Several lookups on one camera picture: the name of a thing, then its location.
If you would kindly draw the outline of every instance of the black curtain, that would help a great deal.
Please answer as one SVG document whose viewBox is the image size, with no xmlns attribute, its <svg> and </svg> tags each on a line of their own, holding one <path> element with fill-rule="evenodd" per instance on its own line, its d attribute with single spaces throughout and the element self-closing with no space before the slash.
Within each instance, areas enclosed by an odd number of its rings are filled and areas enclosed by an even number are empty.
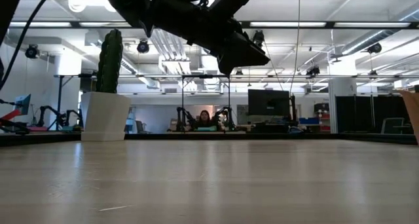
<svg viewBox="0 0 419 224">
<path fill-rule="evenodd" d="M 337 96 L 336 110 L 339 133 L 381 133 L 383 120 L 387 118 L 404 118 L 405 123 L 409 122 L 401 96 Z"/>
<path fill-rule="evenodd" d="M 370 97 L 337 96 L 336 110 L 338 132 L 370 132 L 374 130 Z"/>
<path fill-rule="evenodd" d="M 406 105 L 401 96 L 374 97 L 375 132 L 380 133 L 382 122 L 388 118 L 404 118 L 409 121 Z"/>
</svg>

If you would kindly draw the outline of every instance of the office chair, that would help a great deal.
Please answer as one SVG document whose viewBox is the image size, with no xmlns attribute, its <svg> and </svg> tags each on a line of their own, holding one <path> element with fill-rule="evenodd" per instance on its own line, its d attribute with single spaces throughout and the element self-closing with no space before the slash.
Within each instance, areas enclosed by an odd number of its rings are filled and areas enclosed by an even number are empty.
<svg viewBox="0 0 419 224">
<path fill-rule="evenodd" d="M 400 134 L 394 126 L 403 126 L 404 118 L 387 118 L 382 121 L 381 134 Z"/>
</svg>

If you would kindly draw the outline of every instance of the blue bin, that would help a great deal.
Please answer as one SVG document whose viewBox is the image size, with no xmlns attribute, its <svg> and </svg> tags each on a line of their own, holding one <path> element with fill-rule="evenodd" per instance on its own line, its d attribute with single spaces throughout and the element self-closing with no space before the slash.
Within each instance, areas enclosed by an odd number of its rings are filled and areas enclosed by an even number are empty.
<svg viewBox="0 0 419 224">
<path fill-rule="evenodd" d="M 312 118 L 299 118 L 300 124 L 320 124 L 320 120 L 318 117 Z"/>
</svg>

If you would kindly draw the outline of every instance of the potted cactus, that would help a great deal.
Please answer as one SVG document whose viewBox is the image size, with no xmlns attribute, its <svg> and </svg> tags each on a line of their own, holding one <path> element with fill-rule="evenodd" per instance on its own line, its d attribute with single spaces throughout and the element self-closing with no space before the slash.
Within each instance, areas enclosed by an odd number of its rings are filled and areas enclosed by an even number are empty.
<svg viewBox="0 0 419 224">
<path fill-rule="evenodd" d="M 102 43 L 96 92 L 81 97 L 84 120 L 82 141 L 117 141 L 125 137 L 125 124 L 131 99 L 117 93 L 122 37 L 117 29 L 106 35 Z"/>
</svg>

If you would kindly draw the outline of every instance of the pillar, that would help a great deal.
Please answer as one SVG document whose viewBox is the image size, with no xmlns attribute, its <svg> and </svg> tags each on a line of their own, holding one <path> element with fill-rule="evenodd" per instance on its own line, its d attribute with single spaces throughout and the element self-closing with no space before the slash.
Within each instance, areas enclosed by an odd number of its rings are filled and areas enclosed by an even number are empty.
<svg viewBox="0 0 419 224">
<path fill-rule="evenodd" d="M 341 62 L 329 65 L 331 75 L 356 75 L 355 58 L 343 57 Z M 356 79 L 353 77 L 329 79 L 329 110 L 331 133 L 338 133 L 336 96 L 353 96 L 357 93 Z"/>
<path fill-rule="evenodd" d="M 54 62 L 55 74 L 56 75 L 78 75 L 81 73 L 81 64 L 82 64 L 82 57 L 81 55 L 73 52 L 72 50 L 64 50 L 64 52 L 59 55 L 55 56 Z M 54 108 L 58 108 L 58 91 L 60 87 L 60 79 L 54 78 L 52 83 L 52 97 L 50 99 L 50 105 Z M 62 98 L 61 98 L 61 108 L 60 112 L 65 113 L 68 109 L 74 109 L 75 111 L 78 110 L 79 104 L 79 90 L 80 90 L 80 79 L 78 77 L 73 77 L 69 80 L 63 87 L 62 87 Z M 56 116 L 51 114 L 50 115 L 50 123 L 52 123 L 56 119 Z M 70 125 L 74 125 L 77 123 L 77 118 L 72 115 L 70 118 Z"/>
</svg>

